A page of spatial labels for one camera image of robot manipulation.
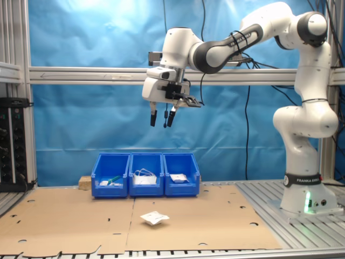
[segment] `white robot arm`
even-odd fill
[[[326,36],[327,22],[322,14],[308,12],[294,16],[283,2],[266,5],[247,15],[240,30],[221,41],[202,42],[191,29],[170,29],[160,66],[148,69],[142,91],[143,98],[150,101],[151,125],[155,125],[156,102],[174,104],[169,127],[179,107],[200,107],[196,98],[189,95],[189,85],[183,82],[187,66],[207,74],[217,73],[229,58],[274,37],[281,48],[300,52],[294,87],[302,98],[302,106],[280,108],[273,118],[287,154],[281,207],[297,215],[338,211],[335,195],[321,183],[318,154],[308,140],[330,137],[338,126],[326,94],[330,70]]]

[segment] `wooden block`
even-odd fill
[[[82,176],[80,178],[79,190],[91,190],[91,176]]]

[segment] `green object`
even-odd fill
[[[309,211],[309,201],[311,199],[311,193],[310,192],[307,192],[307,195],[306,195],[306,203],[305,203],[305,206],[304,206],[304,213],[308,213]]]
[[[108,180],[108,184],[115,182],[117,179],[121,178],[120,176],[115,176],[114,178]]]

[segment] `control box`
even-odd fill
[[[24,192],[28,182],[24,109],[27,99],[0,98],[0,192]]]

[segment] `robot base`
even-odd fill
[[[285,187],[281,202],[270,201],[268,205],[288,223],[313,217],[343,215],[343,208],[338,206],[335,194],[324,184]]]

